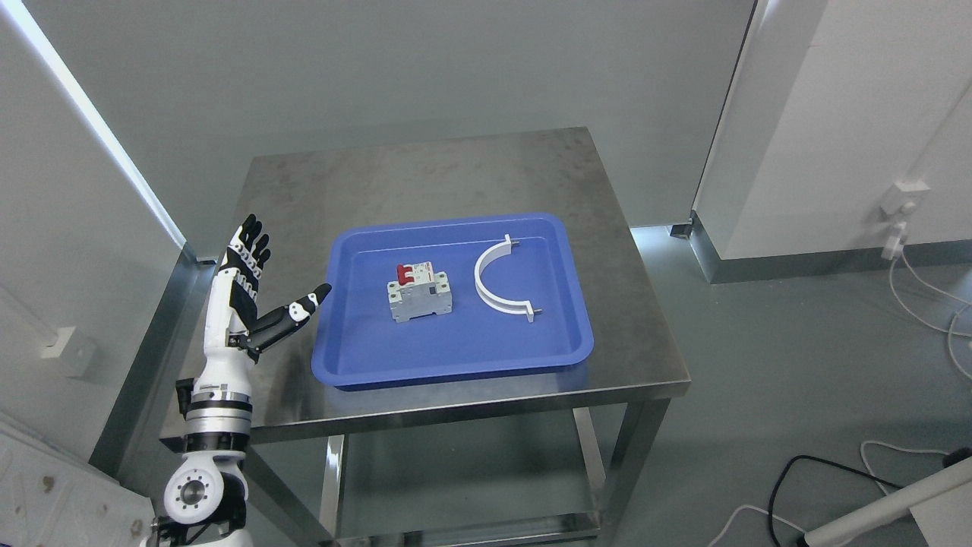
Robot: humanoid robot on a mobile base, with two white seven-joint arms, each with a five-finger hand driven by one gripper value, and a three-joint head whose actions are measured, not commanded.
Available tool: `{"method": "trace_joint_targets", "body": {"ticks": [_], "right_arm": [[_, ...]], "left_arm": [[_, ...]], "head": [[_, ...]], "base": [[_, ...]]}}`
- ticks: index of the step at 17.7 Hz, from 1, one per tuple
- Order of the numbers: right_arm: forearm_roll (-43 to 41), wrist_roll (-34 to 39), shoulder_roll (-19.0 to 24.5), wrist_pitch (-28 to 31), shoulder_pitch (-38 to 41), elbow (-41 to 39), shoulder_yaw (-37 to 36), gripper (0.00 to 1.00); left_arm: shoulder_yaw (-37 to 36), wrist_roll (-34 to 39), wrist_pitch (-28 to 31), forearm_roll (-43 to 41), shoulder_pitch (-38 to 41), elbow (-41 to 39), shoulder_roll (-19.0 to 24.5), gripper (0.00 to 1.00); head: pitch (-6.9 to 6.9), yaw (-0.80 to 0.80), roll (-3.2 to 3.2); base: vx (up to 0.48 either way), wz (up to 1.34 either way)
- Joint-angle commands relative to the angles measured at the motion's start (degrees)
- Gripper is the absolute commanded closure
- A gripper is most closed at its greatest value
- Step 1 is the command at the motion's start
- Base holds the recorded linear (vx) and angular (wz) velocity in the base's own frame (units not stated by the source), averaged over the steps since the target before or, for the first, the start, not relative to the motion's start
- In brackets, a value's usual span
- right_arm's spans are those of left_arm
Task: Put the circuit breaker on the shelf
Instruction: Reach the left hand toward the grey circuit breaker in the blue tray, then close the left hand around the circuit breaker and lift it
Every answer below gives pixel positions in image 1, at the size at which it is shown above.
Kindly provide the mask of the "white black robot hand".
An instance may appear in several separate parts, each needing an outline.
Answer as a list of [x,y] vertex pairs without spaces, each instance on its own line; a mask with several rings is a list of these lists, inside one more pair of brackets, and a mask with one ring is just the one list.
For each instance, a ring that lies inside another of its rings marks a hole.
[[260,314],[257,296],[270,256],[270,235],[251,213],[226,245],[210,285],[204,326],[207,364],[257,363],[271,346],[308,324],[330,294],[331,285],[322,283],[294,302]]

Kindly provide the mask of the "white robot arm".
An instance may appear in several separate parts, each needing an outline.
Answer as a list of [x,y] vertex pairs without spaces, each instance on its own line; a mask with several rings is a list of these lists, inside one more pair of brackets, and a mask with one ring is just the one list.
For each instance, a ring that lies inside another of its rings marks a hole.
[[181,465],[163,489],[164,515],[142,546],[191,546],[210,526],[207,546],[252,546],[248,484],[241,472],[253,406],[247,365],[208,363],[199,378],[175,384],[185,420]]

